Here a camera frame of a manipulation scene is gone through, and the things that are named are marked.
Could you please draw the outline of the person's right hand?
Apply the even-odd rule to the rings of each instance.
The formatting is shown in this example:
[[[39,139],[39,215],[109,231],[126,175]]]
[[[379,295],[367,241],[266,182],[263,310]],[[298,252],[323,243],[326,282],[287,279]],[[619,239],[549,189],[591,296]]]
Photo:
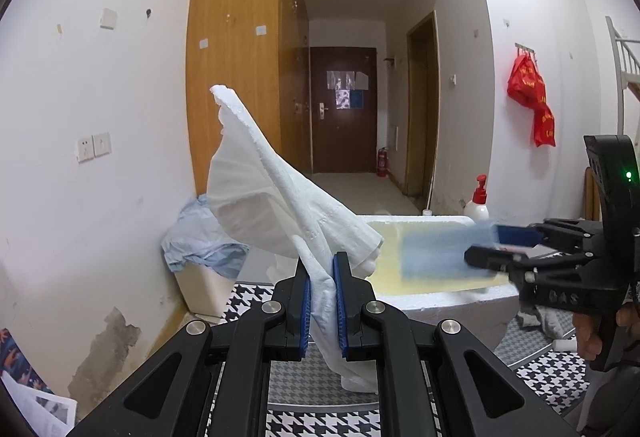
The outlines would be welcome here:
[[[616,323],[634,339],[639,339],[639,315],[634,304],[627,303],[616,313]],[[578,355],[588,361],[593,361],[600,355],[603,347],[598,336],[597,320],[575,313],[573,324],[576,331]]]

